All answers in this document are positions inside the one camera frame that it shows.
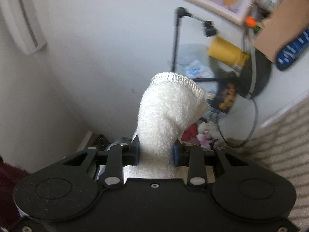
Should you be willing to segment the stainless steel thermos container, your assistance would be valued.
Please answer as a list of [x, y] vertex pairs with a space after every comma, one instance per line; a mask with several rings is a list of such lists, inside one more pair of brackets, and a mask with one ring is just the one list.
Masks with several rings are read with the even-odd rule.
[[172, 150], [140, 148], [137, 166], [124, 167], [124, 181], [129, 178], [139, 179], [183, 179], [186, 181], [188, 168], [175, 166]]

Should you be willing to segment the white towel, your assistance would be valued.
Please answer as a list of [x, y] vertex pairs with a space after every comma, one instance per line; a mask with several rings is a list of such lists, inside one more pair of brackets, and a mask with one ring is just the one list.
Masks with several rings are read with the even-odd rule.
[[172, 150], [178, 137], [207, 111], [206, 91], [190, 78], [173, 72], [155, 75], [139, 107], [140, 148]]

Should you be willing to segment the blonde doll figurine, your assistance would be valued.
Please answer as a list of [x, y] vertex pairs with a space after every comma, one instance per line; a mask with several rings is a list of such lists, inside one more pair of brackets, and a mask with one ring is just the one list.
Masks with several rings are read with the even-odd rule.
[[209, 148], [211, 143], [220, 137], [217, 126], [214, 123], [202, 122], [197, 127], [196, 138], [202, 147]]

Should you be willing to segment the snack packet dark blue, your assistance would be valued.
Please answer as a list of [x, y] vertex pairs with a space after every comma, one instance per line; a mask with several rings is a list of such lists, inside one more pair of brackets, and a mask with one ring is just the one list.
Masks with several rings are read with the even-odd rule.
[[230, 82], [220, 82], [218, 84], [218, 91], [211, 106], [220, 112], [228, 114], [233, 107], [236, 98], [237, 91], [235, 85]]

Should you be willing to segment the wet wipes plastic pack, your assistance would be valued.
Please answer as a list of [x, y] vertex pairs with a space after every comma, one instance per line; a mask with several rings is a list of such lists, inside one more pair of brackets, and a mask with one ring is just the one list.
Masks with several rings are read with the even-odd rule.
[[177, 72], [191, 79], [215, 78], [216, 61], [207, 55], [208, 47], [200, 43], [186, 43], [179, 46]]

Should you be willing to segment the striped beige table towel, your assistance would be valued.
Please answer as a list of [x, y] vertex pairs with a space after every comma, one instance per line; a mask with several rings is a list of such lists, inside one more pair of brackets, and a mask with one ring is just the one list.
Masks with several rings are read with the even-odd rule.
[[308, 231], [308, 95], [234, 150], [293, 184], [297, 198], [289, 219]]

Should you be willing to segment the yellow cylindrical canister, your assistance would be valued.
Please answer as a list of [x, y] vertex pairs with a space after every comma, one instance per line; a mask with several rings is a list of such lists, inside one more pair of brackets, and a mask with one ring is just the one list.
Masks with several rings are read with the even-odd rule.
[[213, 38], [207, 54], [235, 70], [241, 70], [250, 58], [249, 54], [219, 36]]

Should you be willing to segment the blue dotted power strip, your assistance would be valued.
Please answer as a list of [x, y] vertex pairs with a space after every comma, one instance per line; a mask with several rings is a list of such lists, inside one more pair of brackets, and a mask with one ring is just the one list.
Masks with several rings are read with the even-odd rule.
[[278, 51], [275, 56], [275, 65], [278, 70], [289, 69], [301, 54], [308, 48], [308, 27], [304, 28], [295, 38]]

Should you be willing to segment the orange cap green bottle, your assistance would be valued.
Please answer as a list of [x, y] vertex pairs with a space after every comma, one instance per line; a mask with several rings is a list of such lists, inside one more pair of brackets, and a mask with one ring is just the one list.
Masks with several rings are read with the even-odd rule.
[[261, 30], [261, 27], [252, 16], [247, 16], [244, 22], [250, 29], [254, 31], [254, 34], [257, 34]]

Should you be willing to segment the long cardboard box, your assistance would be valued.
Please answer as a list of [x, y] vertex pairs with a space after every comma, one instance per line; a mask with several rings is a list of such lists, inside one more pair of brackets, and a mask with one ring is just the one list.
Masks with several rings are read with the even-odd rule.
[[281, 0], [257, 34], [255, 48], [271, 62], [284, 44], [308, 26], [308, 0]]

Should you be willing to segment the white wall air conditioner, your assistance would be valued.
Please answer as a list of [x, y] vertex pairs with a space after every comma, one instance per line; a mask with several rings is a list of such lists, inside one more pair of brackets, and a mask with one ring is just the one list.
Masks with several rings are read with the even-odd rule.
[[1, 12], [23, 54], [31, 55], [47, 44], [33, 0], [1, 0]]

